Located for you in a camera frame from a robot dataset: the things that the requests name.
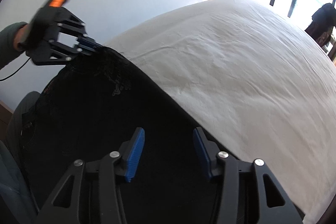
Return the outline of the left forearm dark sleeve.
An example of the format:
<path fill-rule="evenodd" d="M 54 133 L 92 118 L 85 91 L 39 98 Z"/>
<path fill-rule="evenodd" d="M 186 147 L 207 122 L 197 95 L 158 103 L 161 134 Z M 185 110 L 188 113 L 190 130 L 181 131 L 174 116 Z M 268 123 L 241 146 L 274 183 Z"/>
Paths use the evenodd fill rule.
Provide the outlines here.
<path fill-rule="evenodd" d="M 17 49 L 15 41 L 20 40 L 19 32 L 26 25 L 26 22 L 17 22 L 1 30 L 1 69 L 22 54 L 22 51 Z"/>

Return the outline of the person's left hand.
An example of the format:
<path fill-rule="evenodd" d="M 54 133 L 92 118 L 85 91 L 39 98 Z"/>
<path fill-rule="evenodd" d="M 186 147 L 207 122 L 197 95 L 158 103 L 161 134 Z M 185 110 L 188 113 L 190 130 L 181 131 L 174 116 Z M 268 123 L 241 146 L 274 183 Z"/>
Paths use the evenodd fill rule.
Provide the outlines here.
<path fill-rule="evenodd" d="M 23 51 L 22 43 L 25 41 L 26 32 L 29 29 L 29 25 L 22 26 L 14 36 L 13 47 L 16 51 Z"/>

